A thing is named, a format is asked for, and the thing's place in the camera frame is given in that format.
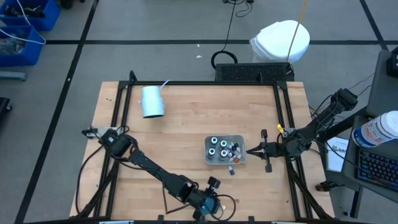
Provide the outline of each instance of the wooden tabletop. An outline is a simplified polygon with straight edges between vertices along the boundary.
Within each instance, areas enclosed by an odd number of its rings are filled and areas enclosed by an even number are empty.
[[[93,126],[109,126],[116,97],[117,82],[104,82],[99,93]],[[209,166],[203,154],[207,136],[240,134],[246,149],[261,141],[260,130],[268,130],[268,141],[275,141],[278,117],[274,92],[271,86],[165,86],[162,97],[166,113],[162,118],[144,119],[138,101],[142,86],[133,86],[127,125],[128,134],[138,140],[140,150],[147,157],[169,172],[183,174],[198,182],[201,189],[207,187],[209,176],[221,181],[218,194],[235,198],[237,208],[232,220],[247,220],[254,216],[260,220],[294,220],[287,171],[283,158],[271,159],[272,173],[264,170],[265,162],[255,156],[247,156],[246,163],[234,166],[230,175],[226,166]],[[288,83],[294,121],[297,128],[310,122],[307,98],[303,83]],[[287,115],[284,109],[284,120]],[[123,109],[124,95],[121,101]],[[88,140],[85,158],[99,146],[97,140]],[[80,185],[80,209],[90,200],[100,179],[104,151],[100,151],[86,165]],[[303,167],[309,191],[325,211],[334,216],[330,195],[317,192],[315,185],[325,181],[319,154],[307,151],[302,154]],[[112,219],[155,220],[165,213],[162,200],[162,184],[144,171],[121,166],[114,198]],[[302,195],[300,211],[305,216]],[[101,214],[104,214],[108,193],[104,194]],[[223,218],[231,214],[230,199],[221,200],[226,207]],[[169,210],[182,204],[167,194]],[[166,220],[192,220],[193,208],[165,215]],[[72,206],[71,215],[76,214]]]

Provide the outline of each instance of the plastic tub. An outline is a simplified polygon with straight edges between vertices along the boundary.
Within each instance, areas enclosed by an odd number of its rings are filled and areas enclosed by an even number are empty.
[[[61,13],[61,9],[59,5],[55,2],[55,0],[19,0],[19,2],[23,5],[24,2],[30,2],[38,4],[44,7],[43,13],[45,14],[44,18],[33,18],[27,17],[28,21],[35,27],[37,31],[50,31],[54,27],[58,16]],[[4,15],[6,11],[6,6],[13,6],[20,9],[18,2],[16,0],[5,0],[3,5],[0,7],[0,15]],[[3,21],[7,26],[24,26],[27,25],[25,18],[21,17],[12,17],[12,16],[0,16],[0,20]]]
[[[296,27],[296,21],[283,21],[262,29],[250,40],[254,54],[252,63],[286,62]],[[310,34],[300,24],[290,51],[289,62],[298,61],[308,49],[309,44]]]
[[[43,42],[43,39],[32,26],[0,27],[8,34],[16,33],[22,30],[29,34],[28,40]],[[0,38],[12,38],[0,32]],[[35,65],[42,51],[42,44],[26,42],[23,51],[19,54],[0,55],[0,67]]]

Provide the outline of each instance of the paper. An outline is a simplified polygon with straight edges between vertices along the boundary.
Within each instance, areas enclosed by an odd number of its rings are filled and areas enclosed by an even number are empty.
[[[348,140],[334,137],[328,141],[329,145],[333,148],[335,152],[341,155],[343,158],[346,157],[346,151],[348,147]],[[341,172],[343,168],[344,159],[337,156],[329,146],[327,146],[329,153],[327,156],[326,169],[335,172]]]

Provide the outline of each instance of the white cup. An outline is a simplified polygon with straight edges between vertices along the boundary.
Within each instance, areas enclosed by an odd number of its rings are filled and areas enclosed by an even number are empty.
[[[142,115],[144,118],[158,118],[164,115],[165,106],[159,86],[142,88]]]

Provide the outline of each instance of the blue bin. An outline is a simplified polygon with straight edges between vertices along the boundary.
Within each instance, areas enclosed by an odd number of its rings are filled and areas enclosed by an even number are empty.
[[[55,2],[55,0],[19,0],[19,2],[24,5],[24,2],[30,2],[37,4],[38,6],[44,7],[44,18],[33,18],[27,17],[32,26],[35,27],[37,31],[50,31],[55,25],[58,16],[61,13],[60,6]],[[20,9],[18,2],[16,0],[5,0],[3,5],[0,7],[0,15],[4,15],[6,11],[6,6],[13,6]],[[24,26],[28,25],[23,16],[12,17],[12,16],[0,16],[0,20],[3,21],[7,26]]]
[[[43,42],[43,38],[32,26],[0,27],[0,29],[8,34],[16,34],[18,30],[22,30],[29,34],[28,40]],[[0,32],[0,38],[8,38],[8,36]],[[42,47],[42,44],[26,42],[24,50],[19,54],[0,55],[0,67],[35,65],[39,60]]]

